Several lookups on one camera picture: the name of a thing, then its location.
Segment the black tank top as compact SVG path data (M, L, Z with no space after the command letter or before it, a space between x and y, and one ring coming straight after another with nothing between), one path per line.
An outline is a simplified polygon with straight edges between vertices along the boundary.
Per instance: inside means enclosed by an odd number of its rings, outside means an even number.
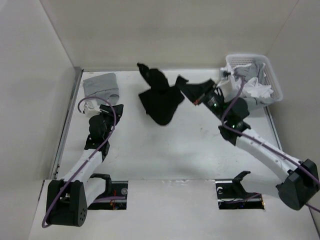
M137 67L149 85L148 90L138 95L146 114L158 125L168 125L185 97L175 85L169 85L168 79L159 69L149 68L139 62Z

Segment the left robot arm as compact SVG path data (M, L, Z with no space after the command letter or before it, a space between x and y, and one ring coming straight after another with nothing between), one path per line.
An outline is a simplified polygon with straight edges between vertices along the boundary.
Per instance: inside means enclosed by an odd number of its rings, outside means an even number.
M51 225L81 227L91 204L121 199L121 196L112 194L110 175L95 170L108 155L109 138L123 115L123 109L123 104L102 104L99 113L89 119L89 134L82 156L64 177L52 180L47 187L43 228Z

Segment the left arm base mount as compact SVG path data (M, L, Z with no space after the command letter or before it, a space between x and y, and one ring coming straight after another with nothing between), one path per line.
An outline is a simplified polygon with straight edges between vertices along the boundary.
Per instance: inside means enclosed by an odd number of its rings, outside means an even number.
M128 181L113 181L111 187L88 206L88 210L126 210L128 185Z

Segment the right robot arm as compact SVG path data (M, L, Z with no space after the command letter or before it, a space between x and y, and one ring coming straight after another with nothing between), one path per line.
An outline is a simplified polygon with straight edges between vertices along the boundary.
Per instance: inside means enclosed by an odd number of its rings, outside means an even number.
M204 104L221 121L218 128L226 141L252 155L278 177L275 183L262 179L246 182L244 177L250 172L243 171L232 180L231 190L236 197L267 194L296 211L310 206L308 202L320 190L317 165L310 159L302 161L284 153L252 129L244 121L249 115L248 105L239 92L226 102L221 88L211 79L190 84L179 76L175 85L195 106Z

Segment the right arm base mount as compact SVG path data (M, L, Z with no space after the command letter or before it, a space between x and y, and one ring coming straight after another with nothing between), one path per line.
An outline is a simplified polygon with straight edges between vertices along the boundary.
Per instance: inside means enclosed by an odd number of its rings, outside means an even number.
M218 208L220 210L264 210L262 195L257 192L247 192L241 181L250 171L242 171L234 178L217 179L215 188Z

